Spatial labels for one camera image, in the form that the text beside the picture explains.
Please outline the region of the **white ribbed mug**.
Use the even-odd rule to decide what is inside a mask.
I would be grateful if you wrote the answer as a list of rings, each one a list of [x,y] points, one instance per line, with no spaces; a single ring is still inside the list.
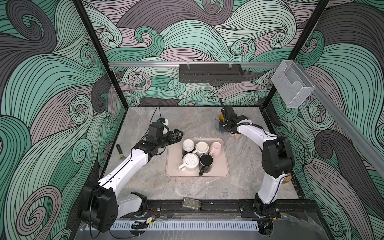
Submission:
[[[180,171],[194,171],[199,166],[199,157],[194,153],[188,153],[183,157],[183,163],[179,166]]]

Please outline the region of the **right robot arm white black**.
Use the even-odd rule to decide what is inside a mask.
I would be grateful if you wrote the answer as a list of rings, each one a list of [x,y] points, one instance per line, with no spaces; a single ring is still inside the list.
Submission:
[[[248,117],[238,116],[233,107],[221,103],[223,120],[220,132],[241,134],[256,143],[262,151],[263,183],[255,196],[254,208],[257,214],[266,215],[274,207],[276,195],[295,166],[293,151],[289,138],[271,134]]]

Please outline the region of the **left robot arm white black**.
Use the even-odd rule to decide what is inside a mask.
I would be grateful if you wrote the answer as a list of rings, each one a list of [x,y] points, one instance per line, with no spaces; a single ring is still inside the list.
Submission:
[[[131,154],[111,173],[96,182],[85,184],[80,194],[80,220],[104,233],[116,219],[128,214],[144,215],[147,210],[146,196],[132,192],[118,200],[119,193],[134,174],[158,154],[159,149],[179,143],[183,135],[177,129],[154,138],[148,135],[135,144]]]

